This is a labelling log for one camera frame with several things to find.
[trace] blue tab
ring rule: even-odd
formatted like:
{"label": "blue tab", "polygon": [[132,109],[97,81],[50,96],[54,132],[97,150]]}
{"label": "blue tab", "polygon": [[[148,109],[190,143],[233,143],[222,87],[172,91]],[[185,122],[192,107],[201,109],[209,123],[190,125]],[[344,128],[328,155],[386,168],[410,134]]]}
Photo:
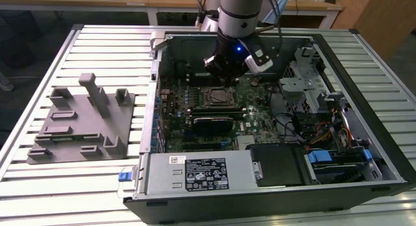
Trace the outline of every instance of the blue tab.
{"label": "blue tab", "polygon": [[328,151],[312,151],[308,154],[308,158],[309,158],[309,162],[310,163],[314,163],[314,162],[330,162],[332,161],[332,157],[330,157]]}
{"label": "blue tab", "polygon": [[372,155],[370,155],[369,150],[364,150],[364,156],[365,156],[366,161],[369,161],[372,159]]}
{"label": "blue tab", "polygon": [[317,162],[329,162],[329,161],[332,161],[332,157],[330,157],[328,151],[312,151],[310,153],[313,153]]}
{"label": "blue tab", "polygon": [[118,182],[132,181],[130,177],[132,177],[130,171],[118,173]]}
{"label": "blue tab", "polygon": [[314,155],[312,153],[308,154],[308,158],[310,163],[316,162]]}

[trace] metal rail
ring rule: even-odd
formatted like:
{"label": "metal rail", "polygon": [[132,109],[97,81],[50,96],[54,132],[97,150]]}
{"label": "metal rail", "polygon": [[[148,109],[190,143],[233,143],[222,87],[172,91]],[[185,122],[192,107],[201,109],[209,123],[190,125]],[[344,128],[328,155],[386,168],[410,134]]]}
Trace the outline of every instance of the metal rail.
{"label": "metal rail", "polygon": [[[117,197],[117,173],[137,164],[150,72],[150,33],[154,30],[194,31],[193,27],[85,25],[72,31],[0,152],[0,225],[140,226]],[[288,33],[320,33],[333,49],[384,126],[416,167],[416,100],[362,38],[346,30],[284,29]],[[77,86],[80,73],[93,72],[106,93],[120,87],[136,94],[128,159],[30,166],[26,152],[41,128],[52,88]],[[338,89],[334,78],[329,81]],[[122,185],[133,191],[132,183]],[[185,223],[182,225],[414,225],[416,193],[377,198],[350,210]]]}

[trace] barcode sticker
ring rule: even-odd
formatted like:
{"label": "barcode sticker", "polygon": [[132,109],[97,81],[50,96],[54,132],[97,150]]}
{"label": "barcode sticker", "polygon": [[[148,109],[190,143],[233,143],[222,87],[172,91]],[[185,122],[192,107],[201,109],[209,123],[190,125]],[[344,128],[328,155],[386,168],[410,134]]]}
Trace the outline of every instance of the barcode sticker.
{"label": "barcode sticker", "polygon": [[169,156],[169,164],[184,164],[186,156]]}

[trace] table leg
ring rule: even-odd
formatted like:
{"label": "table leg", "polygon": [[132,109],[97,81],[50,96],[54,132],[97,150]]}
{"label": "table leg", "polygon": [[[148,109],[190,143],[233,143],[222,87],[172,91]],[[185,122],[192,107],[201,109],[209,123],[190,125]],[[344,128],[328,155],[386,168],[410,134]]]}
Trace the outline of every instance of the table leg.
{"label": "table leg", "polygon": [[53,11],[56,19],[62,20],[64,19],[64,12],[62,11]]}
{"label": "table leg", "polygon": [[337,18],[338,11],[328,11],[326,16],[322,19],[322,22],[320,23],[318,28],[320,29],[330,29],[332,24]]}
{"label": "table leg", "polygon": [[157,25],[157,8],[146,8],[145,12],[148,13],[149,25]]}
{"label": "table leg", "polygon": [[4,91],[12,91],[13,88],[13,84],[8,81],[6,77],[0,72],[0,89],[2,89]]}

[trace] white label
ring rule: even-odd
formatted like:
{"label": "white label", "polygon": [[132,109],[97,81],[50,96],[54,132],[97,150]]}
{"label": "white label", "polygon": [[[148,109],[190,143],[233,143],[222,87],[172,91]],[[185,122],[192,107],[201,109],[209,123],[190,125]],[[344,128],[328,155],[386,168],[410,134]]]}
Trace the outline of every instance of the white label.
{"label": "white label", "polygon": [[169,164],[184,164],[186,156],[169,156]]}
{"label": "white label", "polygon": [[144,6],[144,3],[125,3],[126,5],[137,5],[137,6]]}

